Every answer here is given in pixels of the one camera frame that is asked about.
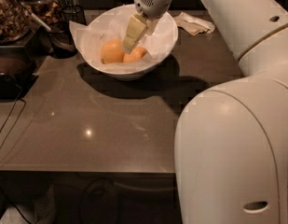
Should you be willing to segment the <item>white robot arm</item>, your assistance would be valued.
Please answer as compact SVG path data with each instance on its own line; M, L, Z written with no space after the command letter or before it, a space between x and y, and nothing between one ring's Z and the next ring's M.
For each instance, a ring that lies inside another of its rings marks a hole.
M183 224L288 224L288 12L275 0L201 0L243 77L177 123Z

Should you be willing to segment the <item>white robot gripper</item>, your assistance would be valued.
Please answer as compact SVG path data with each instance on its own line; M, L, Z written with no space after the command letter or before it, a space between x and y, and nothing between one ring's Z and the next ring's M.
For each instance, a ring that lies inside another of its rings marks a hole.
M147 30L146 18L150 21L160 19L169 9L172 0L134 0L138 13L130 16L122 49L130 54Z

